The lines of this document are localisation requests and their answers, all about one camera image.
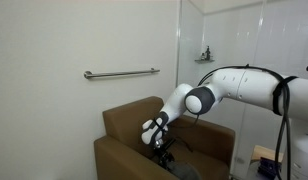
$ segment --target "brown armchair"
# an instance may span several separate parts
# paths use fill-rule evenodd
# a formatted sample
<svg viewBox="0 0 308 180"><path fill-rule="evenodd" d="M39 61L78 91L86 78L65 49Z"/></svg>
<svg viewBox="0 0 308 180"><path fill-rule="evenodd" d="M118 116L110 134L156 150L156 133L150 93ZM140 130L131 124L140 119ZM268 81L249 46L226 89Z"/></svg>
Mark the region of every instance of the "brown armchair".
<svg viewBox="0 0 308 180"><path fill-rule="evenodd" d="M163 107L162 99L149 97L103 112L107 135L94 142L98 179L177 179L153 162L153 150L141 140L142 124ZM171 124L190 126L195 121L181 116ZM199 120L191 128L169 128L194 150L175 142L168 151L175 161L193 165L206 180L228 180L234 148L233 130Z"/></svg>

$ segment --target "metal grab bar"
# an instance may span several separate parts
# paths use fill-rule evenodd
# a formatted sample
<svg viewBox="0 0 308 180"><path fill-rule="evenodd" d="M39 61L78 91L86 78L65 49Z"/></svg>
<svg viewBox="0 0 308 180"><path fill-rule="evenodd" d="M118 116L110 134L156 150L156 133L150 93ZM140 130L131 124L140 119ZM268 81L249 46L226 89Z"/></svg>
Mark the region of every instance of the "metal grab bar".
<svg viewBox="0 0 308 180"><path fill-rule="evenodd" d="M94 77L124 76L131 74L144 74L144 73L156 73L156 72L160 72L160 70L151 68L151 70L147 71L130 71L130 72L115 72L115 73L100 73L100 74L93 74L91 71L85 71L84 77L86 79L90 79Z"/></svg>

